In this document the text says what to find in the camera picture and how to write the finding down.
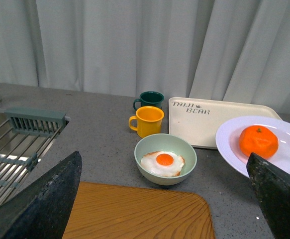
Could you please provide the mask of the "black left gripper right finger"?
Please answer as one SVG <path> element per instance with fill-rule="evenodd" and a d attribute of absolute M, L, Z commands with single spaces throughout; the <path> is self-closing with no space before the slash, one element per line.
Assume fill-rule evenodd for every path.
<path fill-rule="evenodd" d="M 246 168 L 274 238 L 290 239 L 290 174 L 255 153 L 251 153 Z"/>

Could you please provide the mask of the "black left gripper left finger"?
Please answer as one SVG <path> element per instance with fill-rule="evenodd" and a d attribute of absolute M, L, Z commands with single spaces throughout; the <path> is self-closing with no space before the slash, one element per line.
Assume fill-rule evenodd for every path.
<path fill-rule="evenodd" d="M 0 206 L 0 239 L 60 239 L 77 195 L 82 158 L 73 152 Z"/>

